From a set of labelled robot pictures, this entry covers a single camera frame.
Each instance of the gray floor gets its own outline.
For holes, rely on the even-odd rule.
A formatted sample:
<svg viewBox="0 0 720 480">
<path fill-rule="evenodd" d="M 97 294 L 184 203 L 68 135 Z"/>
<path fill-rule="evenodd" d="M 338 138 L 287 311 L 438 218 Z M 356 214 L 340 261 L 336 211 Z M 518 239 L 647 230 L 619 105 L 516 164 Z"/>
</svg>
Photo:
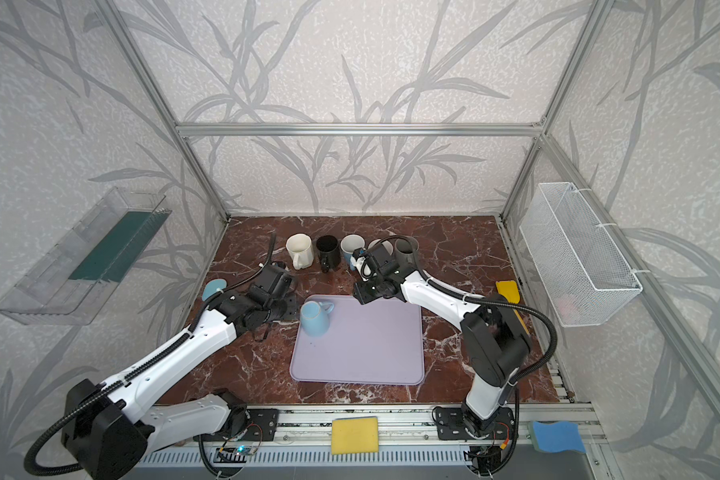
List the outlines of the gray floor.
<svg viewBox="0 0 720 480">
<path fill-rule="evenodd" d="M 124 480 L 211 480 L 204 468 L 134 468 Z M 466 467 L 288 467 L 244 468 L 234 480 L 474 480 Z M 507 466 L 494 476 L 544 480 L 594 480 L 586 456 L 576 452 L 541 453 L 532 446 L 518 446 Z"/>
</svg>

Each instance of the black mug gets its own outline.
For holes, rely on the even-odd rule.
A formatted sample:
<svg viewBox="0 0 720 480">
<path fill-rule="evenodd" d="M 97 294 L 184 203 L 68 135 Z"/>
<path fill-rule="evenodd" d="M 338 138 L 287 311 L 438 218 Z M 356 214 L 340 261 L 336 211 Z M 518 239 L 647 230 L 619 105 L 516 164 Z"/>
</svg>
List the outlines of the black mug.
<svg viewBox="0 0 720 480">
<path fill-rule="evenodd" d="M 329 270 L 337 270 L 342 261 L 342 252 L 338 248 L 338 238 L 323 235 L 315 242 L 317 256 L 320 259 L 320 270 L 326 274 Z"/>
</svg>

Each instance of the blue coaster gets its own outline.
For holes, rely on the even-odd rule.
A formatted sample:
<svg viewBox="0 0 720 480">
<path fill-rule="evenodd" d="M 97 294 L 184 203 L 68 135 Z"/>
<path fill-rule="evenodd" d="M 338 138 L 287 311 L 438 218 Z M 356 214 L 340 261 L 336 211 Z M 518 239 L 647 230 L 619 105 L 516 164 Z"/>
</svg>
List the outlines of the blue coaster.
<svg viewBox="0 0 720 480">
<path fill-rule="evenodd" d="M 571 422 L 530 424 L 534 448 L 539 452 L 558 453 L 566 450 L 586 453 L 579 427 Z"/>
<path fill-rule="evenodd" d="M 224 280 L 223 278 L 217 278 L 215 280 L 212 280 L 206 284 L 206 288 L 202 291 L 201 298 L 204 301 L 209 296 L 213 295 L 219 290 L 222 290 L 224 287 L 226 287 L 226 280 Z"/>
</svg>

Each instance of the transparent container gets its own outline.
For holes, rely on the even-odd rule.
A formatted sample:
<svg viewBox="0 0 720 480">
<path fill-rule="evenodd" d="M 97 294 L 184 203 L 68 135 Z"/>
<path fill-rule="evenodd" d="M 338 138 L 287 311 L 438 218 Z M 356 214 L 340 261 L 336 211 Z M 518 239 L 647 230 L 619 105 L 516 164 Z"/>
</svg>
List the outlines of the transparent container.
<svg viewBox="0 0 720 480">
<path fill-rule="evenodd" d="M 520 232 L 560 324 L 602 325 L 643 286 L 572 183 L 538 187 Z"/>
<path fill-rule="evenodd" d="M 165 195 L 113 188 L 0 298 L 18 322 L 88 325 L 171 210 Z"/>
</svg>

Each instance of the purple tray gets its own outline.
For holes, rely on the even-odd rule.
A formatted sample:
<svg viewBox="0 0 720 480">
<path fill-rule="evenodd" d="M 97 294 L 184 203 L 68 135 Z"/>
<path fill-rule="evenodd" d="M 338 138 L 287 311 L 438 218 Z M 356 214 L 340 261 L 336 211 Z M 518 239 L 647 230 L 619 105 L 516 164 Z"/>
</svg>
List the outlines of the purple tray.
<svg viewBox="0 0 720 480">
<path fill-rule="evenodd" d="M 398 299 L 361 305 L 350 295 L 312 295 L 333 302 L 320 337 L 299 326 L 291 377 L 300 382 L 417 385 L 424 379 L 422 308 Z"/>
</svg>

